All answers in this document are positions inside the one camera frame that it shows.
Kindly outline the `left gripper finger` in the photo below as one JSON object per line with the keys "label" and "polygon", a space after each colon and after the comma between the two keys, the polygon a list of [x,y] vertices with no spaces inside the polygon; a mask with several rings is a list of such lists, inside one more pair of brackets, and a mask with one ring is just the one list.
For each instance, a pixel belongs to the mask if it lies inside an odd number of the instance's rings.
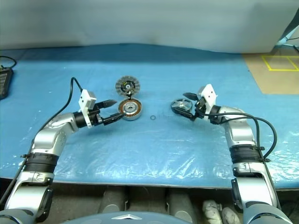
{"label": "left gripper finger", "polygon": [[109,125],[109,124],[112,124],[120,119],[122,119],[124,117],[124,113],[115,113],[107,118],[103,118],[102,119],[102,124],[103,125]]}
{"label": "left gripper finger", "polygon": [[113,105],[116,104],[116,103],[117,103],[116,100],[105,100],[105,101],[102,101],[102,102],[97,103],[97,107],[98,107],[99,109],[102,109],[102,108],[108,108],[108,107],[113,106]]}

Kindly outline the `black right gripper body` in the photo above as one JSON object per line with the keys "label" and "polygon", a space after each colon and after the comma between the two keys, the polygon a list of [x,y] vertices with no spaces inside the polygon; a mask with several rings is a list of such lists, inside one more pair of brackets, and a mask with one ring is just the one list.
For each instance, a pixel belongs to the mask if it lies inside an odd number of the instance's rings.
{"label": "black right gripper body", "polygon": [[206,114],[206,100],[204,97],[198,98],[195,97],[195,114],[193,115],[192,119],[195,120],[196,118],[203,119]]}

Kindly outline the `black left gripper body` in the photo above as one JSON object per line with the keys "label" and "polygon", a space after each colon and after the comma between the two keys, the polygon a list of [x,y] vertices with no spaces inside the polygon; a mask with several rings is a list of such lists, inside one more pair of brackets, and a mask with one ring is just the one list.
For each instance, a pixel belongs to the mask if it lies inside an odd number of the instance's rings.
{"label": "black left gripper body", "polygon": [[100,110],[103,108],[103,104],[95,104],[93,109],[89,110],[89,120],[92,126],[97,126],[100,124],[101,116]]}

